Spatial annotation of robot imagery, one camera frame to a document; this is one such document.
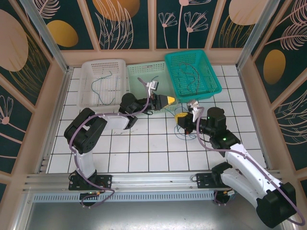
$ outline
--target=white tile floor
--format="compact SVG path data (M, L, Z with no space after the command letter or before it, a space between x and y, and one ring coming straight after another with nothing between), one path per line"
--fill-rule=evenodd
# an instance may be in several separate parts
M200 100L205 108L225 110L227 127L244 144L249 153L266 168L255 127L235 66L213 66L223 88L214 97ZM62 111L54 148L47 173L70 173L75 170L64 130L80 112L76 106L80 69L74 69ZM176 113L184 111L179 104ZM206 151L197 141L181 136L183 130L174 130L176 122L171 113L142 115L130 130L104 131L94 148L94 163L99 173L115 172L165 172L209 170L225 161L218 153Z

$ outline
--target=blue wire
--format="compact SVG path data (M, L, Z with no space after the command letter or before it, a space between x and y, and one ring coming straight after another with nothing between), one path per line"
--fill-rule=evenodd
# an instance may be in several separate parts
M93 89L93 84L94 84L96 81L102 80L102 79L107 78L107 77L111 77L111 76L112 76L111 71L110 71L110 74L111 74L111 75L108 75L108 76L105 76L105 77L102 77L102 78L98 78L97 80L94 80L94 81L92 82L92 85L91 85L92 91L98 95L98 98L99 98L99 100L101 101L101 104L102 104L102 105L111 105L111 104L113 103L113 101L115 100L115 98L113 98L113 100L111 101L110 104L104 104L104 103L102 102L101 98L100 98L100 94L97 93L97 92Z
M175 115L174 115L171 111L169 111L168 109L165 109L165 110L167 110L168 112L170 112L171 115L173 115L173 116L175 117ZM182 133L176 133L176 128L177 128L177 132L179 132L179 130L181 129L181 127L179 127L178 125L176 125L176 126L174 127L174 134L176 135L176 137L177 137L178 139L180 139L180 140L194 140L194 139L196 138L196 135L195 135L195 134L189 134L188 136L189 136L191 139L187 139L187 136L186 136L186 135L184 135L184 134L182 134Z

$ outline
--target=plastic basket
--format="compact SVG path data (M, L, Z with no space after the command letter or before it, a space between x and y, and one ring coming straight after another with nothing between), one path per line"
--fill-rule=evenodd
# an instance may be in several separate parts
M117 112L125 93L126 63L124 60L105 59L83 63L77 104L80 109L90 108L97 113Z
M154 77L159 82L157 94L175 97L172 81L169 77L165 61L128 65L127 73L129 78L130 93L133 93L137 99L146 98L146 91L139 82L140 77L144 82L150 82ZM166 109L153 111L153 113L165 113L167 110L174 111L177 108L177 101Z
M180 102L207 99L222 91L204 51L191 50L166 54L165 61Z

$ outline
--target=robotic arm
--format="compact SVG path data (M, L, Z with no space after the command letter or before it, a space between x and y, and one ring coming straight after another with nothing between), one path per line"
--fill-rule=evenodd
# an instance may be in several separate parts
M177 124L189 134L197 129L196 120L200 116L197 101L188 103L189 113L177 114ZM228 161L212 168L211 178L216 185L225 184L248 200L256 209L259 218L270 228L274 228L296 213L273 183L296 205L295 189L290 183L283 184L265 171L247 152L240 140L227 129L224 110L213 107L207 112L207 119L200 119L200 133L210 136L210 143L215 150Z
M132 93L126 93L122 97L117 114L94 117L89 120L75 136L72 146L77 150L77 163L85 178L92 183L97 184L98 179L93 160L93 148L104 130L129 129L133 127L138 118L133 115L125 116L124 114L135 114L141 110L144 110L143 113L147 114L150 111L163 109L175 102L175 98L173 97L154 93L158 88L158 82L155 80L148 82L146 88L150 95L148 105L146 103L147 98L138 100ZM95 115L95 112L89 108L85 108L81 111L64 132L64 137L67 139L68 143L71 141L77 128L87 118L93 115ZM77 171L75 174L78 177L79 189L83 187L85 190L96 190L96 188L88 185Z

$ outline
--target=wire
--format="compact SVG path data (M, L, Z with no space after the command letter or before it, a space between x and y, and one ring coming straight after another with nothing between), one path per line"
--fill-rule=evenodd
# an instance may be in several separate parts
M211 149L207 146L205 146L203 144L203 142L201 141L201 138L200 138L200 121L201 121L201 115L204 111L204 107L198 107L198 109L201 109L201 114L199 115L199 117L197 118L197 123L196 123L196 134L197 134L197 138L198 138L198 141L200 142L200 144L206 149L206 150L209 150L209 151L216 151L216 152L233 152L233 153L236 153L236 154L239 154L240 156L244 157L245 159L247 159L248 161L250 161L258 170L259 172L264 176L265 179L268 180L269 183L271 183L277 190L278 192L280 192L280 194L289 202L289 204L295 209L295 211L298 213L298 215L300 216L300 218L302 219L302 222L301 223L298 223L296 221L293 221L291 219L288 219L288 221L290 221L291 223L294 223L298 226L304 226L306 221L305 221L305 218L303 216L303 214L301 213L301 211L297 208L297 206L292 202L292 200L290 200L290 198L278 187L277 184L275 184L274 181L271 180L271 178L267 175L267 172L264 171L260 166L258 166L258 164L252 159L250 158L248 155L242 153L242 152L239 152L239 151L236 151L236 150L233 150L233 149Z
M111 76L112 76L111 71L110 71L110 74L111 74L111 75L108 75L108 76L105 76L105 77L101 77L101 78L98 78L97 80L94 80L94 81L92 82L92 85L91 85L92 91L98 95L98 99L100 100L100 102L101 102L102 105L111 105L111 104L113 103L113 101L115 100L115 97L113 98L113 100L112 100L109 104L103 103L102 100L101 100L100 94L97 93L97 92L93 89L93 84L94 84L95 82L99 81L99 80L105 79L105 78L107 78L107 77L111 77ZM117 78L116 78L115 90L116 90L116 89L117 89Z
M179 109L179 108L185 109L185 110L188 112L188 110L187 110L186 108L183 108L183 107L178 107L178 108L176 108L176 109L174 110L174 112L176 112L176 110ZM173 113L172 113L171 111L169 111L168 109L165 109L165 110L167 110L168 112L170 112L170 114L173 115L174 117L176 116L175 114L173 114ZM180 129L181 129L181 127L180 127L179 125L176 125L176 126L174 127L174 134L175 134L175 136L176 136L178 139L180 139L180 140L194 140L194 139L196 139L196 135L195 135L195 134L189 134L188 137L189 137L190 139L187 139L187 135L180 133Z
M146 90L146 92L147 92L147 102L146 102L146 104L145 104L145 106L144 106L144 108L143 108L142 110L140 110L140 111L138 111L138 112L135 112L135 113L132 113L132 114L105 113L105 114L95 114L95 115L92 115L92 116L88 117L85 121L82 122L82 124L76 129L76 131L74 132L74 134L73 134L72 137L71 137L71 140L70 140L70 142L69 142L69 148L70 148L70 150L71 150L71 151L73 152L73 154L74 154L74 160L75 160L75 164L76 164L76 167L77 167L76 171L79 173L79 175L80 175L88 184L90 184L90 185L92 185L92 186L98 188L100 191L110 191L110 192L112 192L109 196L107 196L107 197L106 197L105 199L103 199L102 201L96 202L95 204L93 204L92 206L89 206L89 207L88 207L88 206L85 206L84 203L83 203L83 200L82 200L82 201L81 201L81 204L82 204L83 208L85 208L85 207L91 208L91 207L96 207L96 206L98 206L98 205L100 205L100 204L103 204L106 200L108 200L108 199L115 193L115 190L113 190L113 189L111 189L111 188L100 187L100 186L98 186L98 185L92 183L91 181L89 181L89 180L85 177L85 175L84 175L84 173L82 172L82 170L80 169L80 166L79 166L78 161L77 161L77 150L76 150L75 148L72 147L73 140L76 138L76 135L77 135L77 133L81 130L81 128L82 128L88 121L90 121L91 119L93 119L93 118L95 118L95 117L98 117L98 116L104 117L104 116L108 116L108 115L136 116L136 115L141 114L142 112L144 112L144 111L146 110L148 104L149 104L149 97L150 97L150 95L149 95L149 91L148 91L148 89L147 89L146 83L145 83L141 78L138 78L138 80L143 84L143 86L144 86L144 88L145 88L145 90Z
M155 78L157 78L157 77L159 77L159 75L158 76L155 76L151 81L153 81Z
M197 73L197 78L198 78L197 81L198 81L198 84L197 84L197 88L196 88L196 91L195 91L195 94L197 95L198 88L199 88L199 86L200 86L200 74L199 74L198 71L195 69L195 67L192 66L192 65L189 64L189 63L181 62L181 63L179 64L179 68L180 68L180 70L181 70L182 73L188 74L188 75L192 75L192 76L194 77L194 81L190 82L190 83L187 85L187 90L189 90L190 92L192 92L192 91L189 89L189 86L190 86L192 83L194 83L194 82L196 81L196 77L195 77L195 75L194 75L193 73L184 72L184 71L182 70L182 68L181 68L182 65L185 65L187 71L188 71L188 67L187 67L187 66L191 66L191 67L194 69L194 71Z
M202 141L204 141L204 142L207 142L207 143L210 143L209 141L207 141L207 140L204 140L204 139L201 139Z

